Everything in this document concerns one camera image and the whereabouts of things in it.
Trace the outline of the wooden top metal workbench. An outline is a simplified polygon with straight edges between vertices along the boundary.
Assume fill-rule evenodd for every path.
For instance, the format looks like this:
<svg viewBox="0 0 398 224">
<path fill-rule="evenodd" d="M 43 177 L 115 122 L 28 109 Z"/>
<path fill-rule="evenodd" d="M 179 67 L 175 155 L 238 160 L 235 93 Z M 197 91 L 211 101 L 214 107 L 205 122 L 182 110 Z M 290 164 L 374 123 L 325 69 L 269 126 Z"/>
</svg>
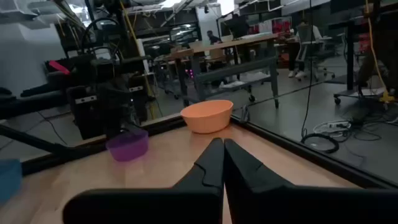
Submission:
<svg viewBox="0 0 398 224">
<path fill-rule="evenodd" d="M 251 87 L 256 83 L 271 83 L 272 96 L 274 97 L 275 107 L 279 107 L 279 101 L 277 97 L 279 96 L 278 91 L 278 83 L 277 83 L 277 52 L 274 47 L 274 41 L 278 38 L 277 34 L 264 34 L 257 35 L 252 37 L 243 37 L 239 40 L 232 40 L 223 42 L 221 44 L 208 45 L 208 46 L 198 46 L 192 47 L 186 50 L 179 50 L 174 53 L 171 53 L 168 56 L 165 56 L 163 60 L 165 62 L 174 61 L 177 66 L 178 79 L 180 82 L 180 97 L 183 99 L 183 105 L 188 106 L 190 103 L 198 103 L 201 101 L 205 101 L 207 98 L 219 95 L 222 93 L 245 89 L 249 93 L 249 100 L 251 102 L 255 101 L 255 97 L 252 94 Z M 247 45 L 258 44 L 261 42 L 265 42 L 267 44 L 267 54 L 265 56 L 260 57 L 257 60 L 252 60 L 249 62 L 236 63 L 234 65 L 228 65 L 224 68 L 219 68 L 217 70 L 213 70 L 210 72 L 201 72 L 200 62 L 201 57 L 200 54 L 206 51 L 216 50 L 216 49 L 234 49 L 234 56 L 238 55 L 237 46 L 242 45 L 246 47 Z M 193 72 L 193 82 L 196 86 L 197 96 L 192 98 L 187 93 L 187 85 L 185 83 L 185 75 L 183 74 L 184 69 L 182 67 L 182 59 L 188 57 L 192 66 Z M 258 80 L 252 80 L 250 82 L 246 82 L 239 86 L 234 86 L 231 88 L 223 88 L 221 90 L 217 90 L 214 93 L 210 93 L 205 90 L 204 84 L 208 82 L 212 82 L 215 80 L 220 80 L 226 77 L 230 77 L 233 75 L 240 75 L 242 73 L 250 72 L 253 70 L 259 70 L 261 68 L 268 68 L 270 71 L 270 75 L 268 77 L 260 78 Z"/>
</svg>

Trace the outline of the white power strip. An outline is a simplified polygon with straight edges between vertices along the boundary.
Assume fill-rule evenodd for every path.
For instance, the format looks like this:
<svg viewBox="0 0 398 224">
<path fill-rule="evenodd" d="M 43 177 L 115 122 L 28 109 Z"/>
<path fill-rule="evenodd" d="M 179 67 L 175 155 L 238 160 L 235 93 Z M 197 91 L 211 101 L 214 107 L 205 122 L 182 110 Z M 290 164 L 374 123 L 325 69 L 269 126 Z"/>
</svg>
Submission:
<svg viewBox="0 0 398 224">
<path fill-rule="evenodd" d="M 349 121 L 330 121 L 318 124 L 313 128 L 315 134 L 330 134 L 349 130 L 351 123 Z"/>
</svg>

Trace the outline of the black monitor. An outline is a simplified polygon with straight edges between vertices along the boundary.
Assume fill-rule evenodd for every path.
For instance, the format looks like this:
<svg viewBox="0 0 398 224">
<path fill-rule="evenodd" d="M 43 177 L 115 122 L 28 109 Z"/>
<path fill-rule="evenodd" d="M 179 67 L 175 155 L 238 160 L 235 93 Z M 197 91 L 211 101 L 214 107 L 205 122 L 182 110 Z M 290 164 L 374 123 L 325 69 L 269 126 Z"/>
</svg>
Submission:
<svg viewBox="0 0 398 224">
<path fill-rule="evenodd" d="M 244 17 L 233 14 L 232 18 L 225 21 L 225 26 L 232 33 L 234 39 L 238 39 L 248 34 L 249 25 Z"/>
</svg>

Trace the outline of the blue plastic bowl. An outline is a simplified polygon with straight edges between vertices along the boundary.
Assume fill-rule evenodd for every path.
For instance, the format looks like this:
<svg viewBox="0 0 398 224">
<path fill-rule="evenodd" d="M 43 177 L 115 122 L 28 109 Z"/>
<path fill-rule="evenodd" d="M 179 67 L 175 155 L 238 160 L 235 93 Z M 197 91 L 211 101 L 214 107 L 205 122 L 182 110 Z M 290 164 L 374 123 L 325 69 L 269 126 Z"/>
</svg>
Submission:
<svg viewBox="0 0 398 224">
<path fill-rule="evenodd" d="M 19 190 L 22 166 L 18 159 L 0 160 L 0 205 L 5 204 Z"/>
</svg>

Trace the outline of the person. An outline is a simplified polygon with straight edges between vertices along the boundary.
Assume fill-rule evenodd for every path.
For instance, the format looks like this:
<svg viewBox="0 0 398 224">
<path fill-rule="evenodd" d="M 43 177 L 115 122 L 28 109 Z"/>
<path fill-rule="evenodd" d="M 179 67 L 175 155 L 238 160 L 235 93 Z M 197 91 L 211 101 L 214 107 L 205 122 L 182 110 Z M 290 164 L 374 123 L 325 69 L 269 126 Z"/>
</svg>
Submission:
<svg viewBox="0 0 398 224">
<path fill-rule="evenodd" d="M 221 43 L 221 39 L 219 37 L 215 36 L 211 30 L 207 31 L 207 36 L 209 38 L 211 45 Z"/>
<path fill-rule="evenodd" d="M 298 26 L 308 26 L 308 21 L 306 19 L 302 19 L 301 23 Z M 317 26 L 312 26 L 312 36 L 315 40 L 322 39 L 322 35 Z M 300 50 L 300 34 L 297 31 L 294 37 L 289 37 L 288 41 L 288 50 L 289 50 L 289 78 L 301 78 L 306 77 L 307 74 L 305 73 L 305 63 L 299 62 L 298 64 L 298 72 L 295 74 L 295 65 L 296 65 L 296 58 L 299 54 Z"/>
</svg>

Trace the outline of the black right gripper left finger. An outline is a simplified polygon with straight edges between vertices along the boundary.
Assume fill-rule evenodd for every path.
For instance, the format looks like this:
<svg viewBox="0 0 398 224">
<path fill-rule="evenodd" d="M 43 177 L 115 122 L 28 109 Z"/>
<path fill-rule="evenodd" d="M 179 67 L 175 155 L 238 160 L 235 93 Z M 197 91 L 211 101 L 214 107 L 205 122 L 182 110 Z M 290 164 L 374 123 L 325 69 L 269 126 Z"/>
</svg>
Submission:
<svg viewBox="0 0 398 224">
<path fill-rule="evenodd" d="M 63 224 L 221 224 L 224 142 L 214 138 L 173 186 L 93 189 L 71 198 Z"/>
</svg>

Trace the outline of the black rolling desk stand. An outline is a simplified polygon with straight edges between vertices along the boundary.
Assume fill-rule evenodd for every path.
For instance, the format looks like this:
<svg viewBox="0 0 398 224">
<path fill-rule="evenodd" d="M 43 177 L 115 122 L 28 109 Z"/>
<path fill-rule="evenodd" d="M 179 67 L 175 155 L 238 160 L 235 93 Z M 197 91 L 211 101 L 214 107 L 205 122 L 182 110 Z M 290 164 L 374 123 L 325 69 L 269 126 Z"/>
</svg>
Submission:
<svg viewBox="0 0 398 224">
<path fill-rule="evenodd" d="M 335 22 L 328 24 L 330 30 L 345 29 L 343 34 L 343 42 L 345 43 L 345 50 L 343 56 L 346 59 L 346 90 L 333 95 L 335 100 L 335 105 L 338 106 L 341 103 L 341 97 L 348 98 L 361 98 L 361 85 L 356 81 L 355 75 L 358 77 L 359 74 L 354 72 L 354 37 L 359 34 L 370 33 L 370 28 L 372 31 L 385 30 L 387 29 L 384 25 L 374 25 L 372 22 L 359 23 L 355 18 L 351 18 L 347 21 Z"/>
</svg>

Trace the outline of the purple plastic bowl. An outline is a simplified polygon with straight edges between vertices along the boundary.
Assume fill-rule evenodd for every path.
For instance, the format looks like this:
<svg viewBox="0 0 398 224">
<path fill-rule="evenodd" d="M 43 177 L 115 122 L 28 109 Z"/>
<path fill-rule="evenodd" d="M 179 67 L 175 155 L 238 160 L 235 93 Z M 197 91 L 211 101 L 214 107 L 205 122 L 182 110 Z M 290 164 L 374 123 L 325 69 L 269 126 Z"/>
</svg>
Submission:
<svg viewBox="0 0 398 224">
<path fill-rule="evenodd" d="M 108 140 L 106 148 L 118 162 L 137 159 L 148 151 L 149 133 L 143 129 L 122 133 Z"/>
</svg>

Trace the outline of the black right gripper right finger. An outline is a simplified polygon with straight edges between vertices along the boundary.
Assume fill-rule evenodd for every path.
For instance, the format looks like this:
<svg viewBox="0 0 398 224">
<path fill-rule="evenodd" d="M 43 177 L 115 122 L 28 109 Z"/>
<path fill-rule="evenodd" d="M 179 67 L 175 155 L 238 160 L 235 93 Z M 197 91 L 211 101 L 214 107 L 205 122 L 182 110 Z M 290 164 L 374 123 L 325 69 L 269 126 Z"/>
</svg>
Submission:
<svg viewBox="0 0 398 224">
<path fill-rule="evenodd" d="M 294 185 L 232 139 L 224 151 L 233 224 L 398 224 L 398 190 Z"/>
</svg>

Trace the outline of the black metal frame bar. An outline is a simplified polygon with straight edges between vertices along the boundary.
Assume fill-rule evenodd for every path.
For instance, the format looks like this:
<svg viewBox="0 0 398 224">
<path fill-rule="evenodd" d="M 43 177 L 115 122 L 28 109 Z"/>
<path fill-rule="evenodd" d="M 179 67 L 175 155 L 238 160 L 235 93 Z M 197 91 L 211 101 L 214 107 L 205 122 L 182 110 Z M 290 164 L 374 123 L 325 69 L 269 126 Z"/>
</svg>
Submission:
<svg viewBox="0 0 398 224">
<path fill-rule="evenodd" d="M 76 152 L 75 147 L 67 147 L 61 144 L 51 143 L 30 134 L 17 131 L 3 124 L 0 124 L 0 136 L 5 136 L 7 138 L 36 147 L 52 154 L 66 154 L 68 152 Z"/>
</svg>

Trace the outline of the grey office chair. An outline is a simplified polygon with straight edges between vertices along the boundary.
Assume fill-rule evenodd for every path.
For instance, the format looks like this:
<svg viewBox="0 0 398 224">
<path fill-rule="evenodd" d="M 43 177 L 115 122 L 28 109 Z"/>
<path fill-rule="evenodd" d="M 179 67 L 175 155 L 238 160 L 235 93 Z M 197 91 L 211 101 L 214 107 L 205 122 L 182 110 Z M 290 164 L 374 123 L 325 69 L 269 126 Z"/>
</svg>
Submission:
<svg viewBox="0 0 398 224">
<path fill-rule="evenodd" d="M 304 63 L 305 67 L 309 69 L 310 77 L 315 81 L 319 81 L 319 73 L 323 74 L 324 77 L 330 74 L 332 78 L 335 78 L 334 72 L 329 71 L 326 67 L 321 68 L 319 66 L 328 54 L 333 53 L 333 51 L 326 49 L 326 43 L 332 37 L 315 38 L 312 25 L 299 25 L 297 32 L 299 33 L 300 50 L 296 56 L 296 62 Z"/>
</svg>

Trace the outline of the pink red tool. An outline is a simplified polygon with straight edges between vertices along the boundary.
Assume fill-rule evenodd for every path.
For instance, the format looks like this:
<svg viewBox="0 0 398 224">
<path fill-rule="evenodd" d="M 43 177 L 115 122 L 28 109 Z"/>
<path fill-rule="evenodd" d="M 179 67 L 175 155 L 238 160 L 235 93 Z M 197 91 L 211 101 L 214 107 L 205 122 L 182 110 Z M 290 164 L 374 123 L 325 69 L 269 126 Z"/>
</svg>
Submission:
<svg viewBox="0 0 398 224">
<path fill-rule="evenodd" d="M 59 72 L 65 74 L 65 75 L 69 75 L 69 74 L 70 74 L 69 69 L 67 69 L 67 68 L 64 67 L 63 65 L 59 64 L 59 63 L 58 63 L 57 61 L 55 61 L 55 60 L 50 60 L 50 61 L 49 61 L 49 65 L 50 65 L 52 68 L 56 69 L 57 71 L 59 71 Z"/>
</svg>

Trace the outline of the orange plastic bowl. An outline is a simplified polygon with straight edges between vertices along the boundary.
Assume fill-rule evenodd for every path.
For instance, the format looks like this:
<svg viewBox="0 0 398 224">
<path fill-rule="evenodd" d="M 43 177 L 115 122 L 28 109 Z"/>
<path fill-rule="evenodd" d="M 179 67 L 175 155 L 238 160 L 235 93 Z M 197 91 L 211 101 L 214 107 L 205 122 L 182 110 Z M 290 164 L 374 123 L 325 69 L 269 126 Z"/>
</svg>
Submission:
<svg viewBox="0 0 398 224">
<path fill-rule="evenodd" d="M 229 100 L 202 101 L 184 108 L 180 115 L 192 132 L 209 134 L 229 125 L 233 106 Z"/>
</svg>

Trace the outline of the black table edge rail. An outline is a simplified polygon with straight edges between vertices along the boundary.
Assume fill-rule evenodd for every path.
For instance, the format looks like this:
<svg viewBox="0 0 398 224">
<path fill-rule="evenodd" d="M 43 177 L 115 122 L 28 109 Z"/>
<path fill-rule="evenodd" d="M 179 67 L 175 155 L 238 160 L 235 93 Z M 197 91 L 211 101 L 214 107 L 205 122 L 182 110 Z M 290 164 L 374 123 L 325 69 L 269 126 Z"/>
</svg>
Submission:
<svg viewBox="0 0 398 224">
<path fill-rule="evenodd" d="M 302 143 L 288 139 L 279 134 L 268 131 L 253 123 L 240 123 L 239 119 L 232 115 L 231 124 L 241 128 L 245 133 L 255 134 L 261 139 L 269 141 L 282 149 L 295 154 L 306 161 L 309 161 L 337 176 L 367 189 L 398 189 L 398 184 L 391 182 L 385 178 L 371 174 L 368 171 L 349 165 L 339 159 L 335 159 L 325 153 L 310 149 Z M 91 156 L 103 152 L 105 150 L 104 136 L 97 136 L 95 138 L 86 139 L 75 148 L 82 152 L 66 154 L 47 154 L 42 157 L 34 158 L 22 163 L 22 175 L 27 176 L 34 173 L 41 172 L 45 169 L 51 169 L 67 162 L 77 159 L 82 159 L 86 156 Z"/>
</svg>

